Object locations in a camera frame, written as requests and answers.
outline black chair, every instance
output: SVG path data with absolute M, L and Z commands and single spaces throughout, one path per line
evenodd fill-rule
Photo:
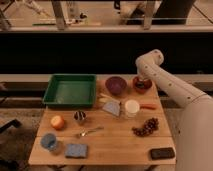
M 6 123 L 4 126 L 0 127 L 0 134 L 11 126 L 14 126 L 15 128 L 19 128 L 21 126 L 21 122 L 19 122 L 17 119 L 14 119 Z M 0 158 L 0 165 L 8 168 L 10 171 L 16 171 L 18 170 L 18 167 L 19 167 L 16 161 L 6 161 L 2 158 Z

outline white container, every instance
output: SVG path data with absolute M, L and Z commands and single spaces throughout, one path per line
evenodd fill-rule
M 126 116 L 132 118 L 140 111 L 140 104 L 136 100 L 128 100 L 126 101 L 124 108 Z

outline black phone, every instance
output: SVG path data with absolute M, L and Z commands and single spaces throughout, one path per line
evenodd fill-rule
M 153 148 L 150 150 L 152 160 L 171 159 L 175 157 L 175 152 L 172 147 Z

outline green plastic tray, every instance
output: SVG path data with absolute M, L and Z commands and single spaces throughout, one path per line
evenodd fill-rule
M 54 74 L 43 103 L 48 107 L 92 107 L 95 98 L 95 75 Z

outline peach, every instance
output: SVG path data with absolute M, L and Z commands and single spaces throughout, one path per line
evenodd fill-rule
M 60 115 L 53 116 L 50 123 L 51 123 L 51 126 L 55 128 L 56 130 L 62 129 L 65 125 L 64 118 Z

